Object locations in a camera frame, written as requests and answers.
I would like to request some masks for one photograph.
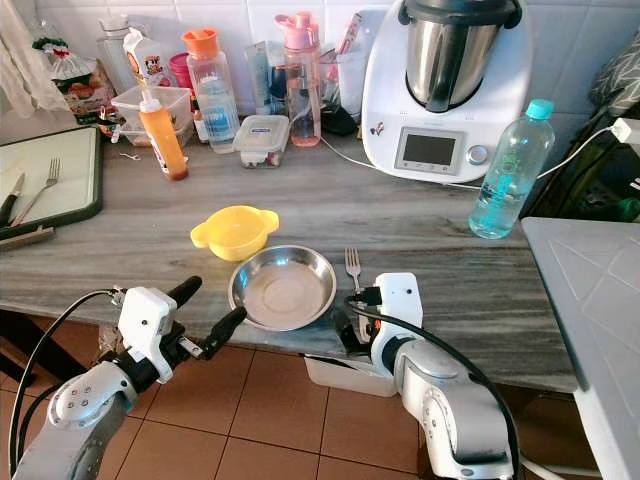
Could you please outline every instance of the gray cloth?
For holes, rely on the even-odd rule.
[[[631,43],[613,57],[596,75],[589,99],[620,117],[640,102],[640,30]]]

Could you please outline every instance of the food processor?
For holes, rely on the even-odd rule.
[[[369,160],[415,180],[481,177],[522,110],[532,57],[520,0],[396,0],[367,66]]]

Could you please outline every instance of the pink water bottle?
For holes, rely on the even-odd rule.
[[[320,40],[309,12],[277,15],[284,31],[291,141],[313,147],[320,141]]]

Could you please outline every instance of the cutting board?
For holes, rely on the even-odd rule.
[[[11,217],[44,186],[53,157],[60,158],[58,183],[46,189],[21,225],[4,228],[0,238],[29,232],[38,225],[59,226],[95,215],[102,205],[102,163],[99,133],[80,128],[0,146],[0,202],[9,195],[21,173],[22,194]]]

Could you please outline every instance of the knob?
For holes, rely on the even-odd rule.
[[[489,158],[489,150],[483,145],[474,145],[467,150],[465,157],[471,165],[482,165]]]

